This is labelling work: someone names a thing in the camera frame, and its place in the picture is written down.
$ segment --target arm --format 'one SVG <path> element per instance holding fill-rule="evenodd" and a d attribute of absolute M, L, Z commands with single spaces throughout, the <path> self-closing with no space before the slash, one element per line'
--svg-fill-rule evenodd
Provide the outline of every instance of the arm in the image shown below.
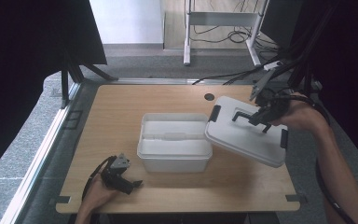
<path fill-rule="evenodd" d="M 324 117 L 310 105 L 292 101 L 287 114 L 272 124 L 284 124 L 312 134 L 317 146 L 319 167 L 328 191 L 348 216 L 358 223 L 358 184 Z M 324 207 L 329 223 L 345 223 L 326 199 Z"/>
<path fill-rule="evenodd" d="M 101 175 L 97 174 L 89 186 L 86 196 L 77 213 L 75 224 L 89 224 L 91 215 L 102 205 L 108 203 L 118 195 L 117 190 L 108 189 Z"/>

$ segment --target white metal stand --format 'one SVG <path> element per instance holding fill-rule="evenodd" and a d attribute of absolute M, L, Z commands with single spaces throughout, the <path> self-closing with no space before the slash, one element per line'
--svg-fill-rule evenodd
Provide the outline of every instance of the white metal stand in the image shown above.
<path fill-rule="evenodd" d="M 243 26 L 252 27 L 252 35 L 246 40 L 246 45 L 251 54 L 255 66 L 259 66 L 260 60 L 255 52 L 255 38 L 260 30 L 261 21 L 267 8 L 267 1 L 263 2 L 258 13 L 245 12 L 196 12 L 191 11 L 191 0 L 187 0 L 188 10 L 186 13 L 186 39 L 184 50 L 184 65 L 190 65 L 190 26 L 209 25 L 209 26 Z"/>

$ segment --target white wall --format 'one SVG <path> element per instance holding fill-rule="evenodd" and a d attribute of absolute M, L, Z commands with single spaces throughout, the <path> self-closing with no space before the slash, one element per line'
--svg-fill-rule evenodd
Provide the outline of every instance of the white wall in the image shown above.
<path fill-rule="evenodd" d="M 162 0 L 89 0 L 103 44 L 162 44 Z"/>

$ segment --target wooden table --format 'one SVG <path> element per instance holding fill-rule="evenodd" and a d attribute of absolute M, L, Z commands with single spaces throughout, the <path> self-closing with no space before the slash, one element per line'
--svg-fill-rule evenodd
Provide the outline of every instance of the wooden table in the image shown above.
<path fill-rule="evenodd" d="M 124 153 L 131 161 L 123 174 L 144 183 L 131 195 L 120 194 L 101 213 L 181 213 L 294 211 L 299 202 L 287 168 L 271 168 L 213 147 L 205 172 L 148 173 L 136 154 L 145 113 L 204 113 L 210 115 L 222 95 L 248 102 L 251 86 L 106 85 L 93 102 L 61 196 L 60 213 L 77 213 L 89 175 L 107 157 Z M 213 101 L 204 98 L 214 95 Z"/>

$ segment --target box lid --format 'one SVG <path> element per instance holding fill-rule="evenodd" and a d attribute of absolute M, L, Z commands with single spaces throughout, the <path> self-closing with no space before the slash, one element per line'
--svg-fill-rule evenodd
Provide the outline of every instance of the box lid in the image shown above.
<path fill-rule="evenodd" d="M 285 143 L 287 127 L 272 126 L 266 133 L 265 125 L 254 126 L 248 119 L 233 118 L 237 112 L 253 115 L 258 107 L 222 96 L 215 103 L 213 113 L 205 129 L 209 141 L 244 157 L 279 167 L 286 157 Z"/>
<path fill-rule="evenodd" d="M 207 122 L 204 114 L 145 114 L 138 155 L 142 159 L 210 159 L 212 146 L 204 135 Z"/>

